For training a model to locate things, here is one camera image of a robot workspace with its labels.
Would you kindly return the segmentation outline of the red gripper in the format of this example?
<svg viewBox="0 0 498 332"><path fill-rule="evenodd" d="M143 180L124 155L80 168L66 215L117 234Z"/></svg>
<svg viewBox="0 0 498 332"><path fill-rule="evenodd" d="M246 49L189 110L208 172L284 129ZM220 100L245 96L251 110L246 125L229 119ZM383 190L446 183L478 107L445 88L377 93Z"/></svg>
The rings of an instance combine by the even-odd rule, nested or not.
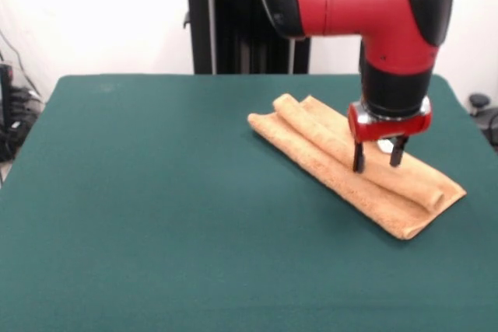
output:
<svg viewBox="0 0 498 332"><path fill-rule="evenodd" d="M432 122L432 106L429 98L424 98L419 111L411 117L379 117L368 112L362 102L349 104L347 111L349 129L355 140L352 163L354 173L364 171L365 159L363 142L376 142L384 138L396 138L391 151L390 165L401 164L408 137L426 131Z"/></svg>

